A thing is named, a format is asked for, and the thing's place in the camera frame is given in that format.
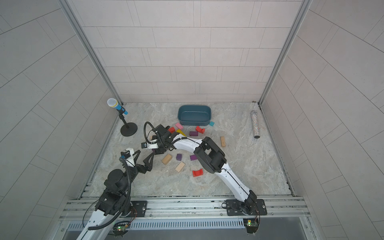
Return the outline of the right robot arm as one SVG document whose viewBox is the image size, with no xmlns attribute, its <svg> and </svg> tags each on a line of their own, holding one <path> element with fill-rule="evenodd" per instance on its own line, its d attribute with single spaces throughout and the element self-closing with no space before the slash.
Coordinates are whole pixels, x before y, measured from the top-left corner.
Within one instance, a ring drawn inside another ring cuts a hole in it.
<svg viewBox="0 0 384 240">
<path fill-rule="evenodd" d="M 236 176 L 227 163 L 225 153 L 211 138 L 205 137 L 199 140 L 185 137 L 177 132 L 171 132 L 170 127 L 165 128 L 163 125 L 154 127 L 150 122 L 144 123 L 144 137 L 142 148 L 152 149 L 152 152 L 144 159 L 144 166 L 139 167 L 140 173 L 145 174 L 152 170 L 155 155 L 174 149 L 193 153 L 206 172 L 217 175 L 230 188 L 236 198 L 231 208 L 245 215 L 261 214 L 256 194 Z"/>
</svg>

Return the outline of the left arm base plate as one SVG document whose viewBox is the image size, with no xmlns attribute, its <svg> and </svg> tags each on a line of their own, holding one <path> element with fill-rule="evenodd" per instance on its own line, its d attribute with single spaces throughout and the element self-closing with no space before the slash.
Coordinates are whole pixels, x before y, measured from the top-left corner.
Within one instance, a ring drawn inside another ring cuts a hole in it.
<svg viewBox="0 0 384 240">
<path fill-rule="evenodd" d="M 123 210 L 121 218 L 141 218 L 144 217 L 147 210 L 147 201 L 131 201 Z"/>
</svg>

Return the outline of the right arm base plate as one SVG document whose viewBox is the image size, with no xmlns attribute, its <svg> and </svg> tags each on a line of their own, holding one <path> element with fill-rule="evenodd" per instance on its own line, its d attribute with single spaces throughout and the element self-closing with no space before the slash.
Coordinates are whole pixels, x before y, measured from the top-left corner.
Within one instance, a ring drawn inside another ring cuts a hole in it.
<svg viewBox="0 0 384 240">
<path fill-rule="evenodd" d="M 257 199 L 247 203 L 238 200 L 226 200 L 225 206 L 228 216 L 266 216 L 268 214 L 265 201 Z"/>
</svg>

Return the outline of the teal plastic storage bin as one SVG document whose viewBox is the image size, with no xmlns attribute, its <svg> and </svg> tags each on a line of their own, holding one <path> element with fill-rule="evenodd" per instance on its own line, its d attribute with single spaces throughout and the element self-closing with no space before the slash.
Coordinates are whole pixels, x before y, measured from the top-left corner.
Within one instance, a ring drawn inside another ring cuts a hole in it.
<svg viewBox="0 0 384 240">
<path fill-rule="evenodd" d="M 212 110 L 205 105 L 183 105 L 178 110 L 178 120 L 183 126 L 207 126 L 212 119 Z"/>
</svg>

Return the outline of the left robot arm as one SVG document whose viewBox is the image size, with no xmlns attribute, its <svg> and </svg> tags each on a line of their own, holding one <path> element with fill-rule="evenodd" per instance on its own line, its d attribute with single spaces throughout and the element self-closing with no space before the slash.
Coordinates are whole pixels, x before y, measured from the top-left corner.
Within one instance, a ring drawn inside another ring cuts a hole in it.
<svg viewBox="0 0 384 240">
<path fill-rule="evenodd" d="M 137 164 L 141 151 L 126 149 L 121 152 L 119 161 L 124 170 L 111 171 L 105 180 L 102 195 L 95 201 L 95 210 L 88 222 L 82 222 L 84 228 L 78 240 L 104 240 L 107 236 L 123 237 L 132 227 L 137 217 L 144 217 L 147 201 L 131 201 L 132 183 L 139 173 L 145 174 L 153 168 L 154 153 Z"/>
</svg>

